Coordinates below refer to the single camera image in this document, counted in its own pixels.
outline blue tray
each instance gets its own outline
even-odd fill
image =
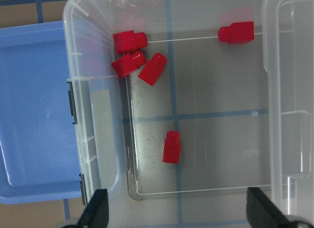
[[[0,203],[80,197],[63,23],[0,29]]]

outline red plastic piece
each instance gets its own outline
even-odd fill
[[[163,147],[162,161],[164,163],[179,163],[181,151],[180,133],[177,131],[168,131]]]
[[[228,44],[244,44],[254,40],[254,22],[232,23],[228,27],[221,27],[218,39]]]
[[[113,41],[116,51],[120,55],[137,51],[147,46],[145,33],[134,33],[133,30],[113,34]]]
[[[133,54],[126,54],[123,57],[115,60],[111,66],[116,71],[119,78],[124,78],[131,72],[138,69],[146,63],[146,59],[142,52],[136,51]]]
[[[161,75],[166,63],[167,58],[164,55],[157,53],[147,62],[138,77],[153,86]]]

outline red block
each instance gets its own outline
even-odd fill
[[[115,60],[111,66],[116,71],[119,78],[124,78],[131,72],[138,69],[146,62],[142,52],[136,51],[133,54],[126,54],[123,57]]]
[[[146,63],[138,77],[153,86],[161,75],[166,63],[167,58],[164,55],[157,53]]]
[[[147,46],[147,36],[143,32],[134,33],[133,30],[128,30],[115,33],[112,36],[116,51],[120,55],[131,53]]]
[[[232,23],[228,27],[221,27],[218,39],[228,44],[244,44],[254,40],[254,22]]]
[[[180,133],[177,131],[168,131],[163,147],[162,161],[164,163],[179,163],[181,151]]]

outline clear plastic bin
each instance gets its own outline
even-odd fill
[[[249,227],[245,188],[270,189],[263,0],[69,0],[64,11],[81,171],[88,199],[109,195],[109,227]],[[255,40],[220,43],[233,22]],[[112,34],[145,32],[146,58],[162,53],[154,86],[119,80]],[[178,165],[166,132],[181,133]]]
[[[268,72],[272,199],[312,224],[314,0],[265,0],[264,66]]]

